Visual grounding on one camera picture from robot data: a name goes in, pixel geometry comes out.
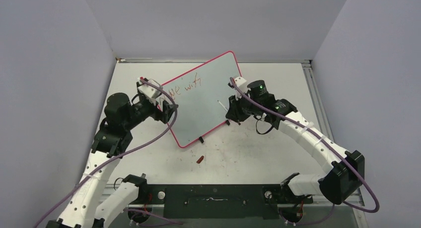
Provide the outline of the red marker cap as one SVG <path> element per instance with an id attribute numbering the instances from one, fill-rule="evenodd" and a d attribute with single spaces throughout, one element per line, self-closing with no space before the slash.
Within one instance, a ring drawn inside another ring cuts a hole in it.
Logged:
<path id="1" fill-rule="evenodd" d="M 196 163 L 197 164 L 200 164 L 203 160 L 204 160 L 204 156 L 201 156 L 197 161 L 196 161 Z"/>

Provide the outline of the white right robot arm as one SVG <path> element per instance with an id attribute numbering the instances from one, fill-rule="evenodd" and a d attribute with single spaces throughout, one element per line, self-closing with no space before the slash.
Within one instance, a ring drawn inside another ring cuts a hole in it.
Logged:
<path id="1" fill-rule="evenodd" d="M 321 167 L 324 175 L 290 175 L 281 183 L 281 197 L 294 202 L 308 195 L 321 195 L 340 205 L 363 185 L 365 158 L 359 151 L 349 150 L 327 138 L 286 99 L 268 93 L 263 80 L 248 83 L 242 77 L 230 78 L 228 86 L 235 90 L 229 97 L 226 118 L 241 123 L 250 117 L 270 124 L 270 129 L 289 136 Z"/>

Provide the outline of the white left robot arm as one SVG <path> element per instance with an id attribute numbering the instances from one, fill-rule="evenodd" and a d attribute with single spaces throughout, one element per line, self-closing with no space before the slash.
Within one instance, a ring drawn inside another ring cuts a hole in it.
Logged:
<path id="1" fill-rule="evenodd" d="M 60 201 L 68 204 L 57 219 L 48 221 L 48 228 L 107 228 L 130 202 L 140 204 L 147 199 L 146 179 L 128 175 L 114 194 L 100 202 L 114 169 L 130 154 L 127 148 L 133 139 L 131 130 L 147 118 L 174 124 L 178 106 L 168 93 L 164 95 L 169 100 L 159 105 L 160 95 L 152 88 L 139 91 L 137 103 L 122 92 L 108 97 L 105 118 L 94 136 L 83 176 Z"/>

